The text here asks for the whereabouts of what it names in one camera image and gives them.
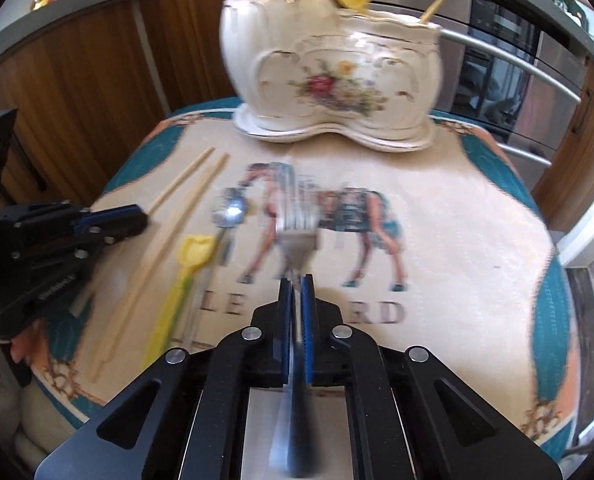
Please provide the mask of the person's left hand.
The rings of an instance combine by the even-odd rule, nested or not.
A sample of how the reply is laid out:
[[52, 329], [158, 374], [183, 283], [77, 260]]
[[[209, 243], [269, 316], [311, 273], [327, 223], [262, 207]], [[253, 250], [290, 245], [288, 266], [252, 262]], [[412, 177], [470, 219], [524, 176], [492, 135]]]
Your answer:
[[35, 320], [12, 339], [0, 338], [0, 353], [4, 368], [12, 373], [21, 388], [30, 384], [34, 372], [43, 374], [49, 370], [50, 351], [44, 318]]

